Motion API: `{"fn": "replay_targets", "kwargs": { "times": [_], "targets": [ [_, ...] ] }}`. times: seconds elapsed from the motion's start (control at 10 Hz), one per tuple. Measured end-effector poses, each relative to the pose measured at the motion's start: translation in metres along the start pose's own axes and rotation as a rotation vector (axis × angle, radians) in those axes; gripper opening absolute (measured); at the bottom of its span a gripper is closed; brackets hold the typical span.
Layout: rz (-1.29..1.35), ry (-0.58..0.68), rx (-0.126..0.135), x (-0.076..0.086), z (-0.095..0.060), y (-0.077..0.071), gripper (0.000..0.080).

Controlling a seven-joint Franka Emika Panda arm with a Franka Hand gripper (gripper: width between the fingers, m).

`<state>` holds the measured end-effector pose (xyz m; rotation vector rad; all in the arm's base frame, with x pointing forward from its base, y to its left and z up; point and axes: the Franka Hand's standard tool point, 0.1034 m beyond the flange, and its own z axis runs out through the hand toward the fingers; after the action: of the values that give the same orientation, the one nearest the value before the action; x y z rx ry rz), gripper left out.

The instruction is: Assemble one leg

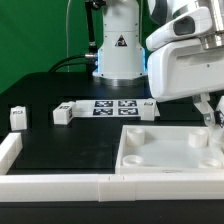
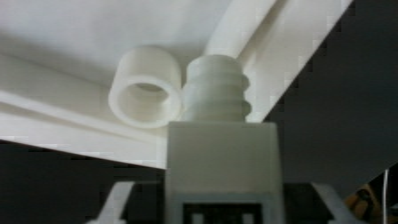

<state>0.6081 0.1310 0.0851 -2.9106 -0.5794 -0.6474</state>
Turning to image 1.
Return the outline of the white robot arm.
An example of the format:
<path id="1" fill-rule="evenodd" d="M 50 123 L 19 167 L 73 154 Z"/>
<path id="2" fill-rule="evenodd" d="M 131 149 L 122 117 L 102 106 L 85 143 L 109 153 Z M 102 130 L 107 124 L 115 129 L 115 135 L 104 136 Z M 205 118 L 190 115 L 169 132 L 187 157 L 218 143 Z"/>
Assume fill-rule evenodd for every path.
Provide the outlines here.
<path id="1" fill-rule="evenodd" d="M 121 85 L 147 76 L 156 101 L 191 97 L 206 125 L 220 124 L 224 109 L 212 109 L 209 94 L 224 90 L 224 0 L 147 0 L 159 28 L 145 46 L 137 1 L 104 1 L 94 78 Z"/>

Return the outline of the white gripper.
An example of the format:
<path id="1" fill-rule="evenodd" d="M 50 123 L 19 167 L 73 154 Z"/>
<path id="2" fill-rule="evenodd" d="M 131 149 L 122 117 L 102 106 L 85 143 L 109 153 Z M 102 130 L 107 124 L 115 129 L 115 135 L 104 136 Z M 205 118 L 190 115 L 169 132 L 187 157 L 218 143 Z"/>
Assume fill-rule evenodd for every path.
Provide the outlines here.
<path id="1" fill-rule="evenodd" d="M 206 126 L 215 124 L 209 92 L 224 90 L 224 47 L 204 50 L 198 38 L 170 42 L 158 47 L 147 38 L 148 80 L 152 97 L 158 102 L 192 97 Z"/>

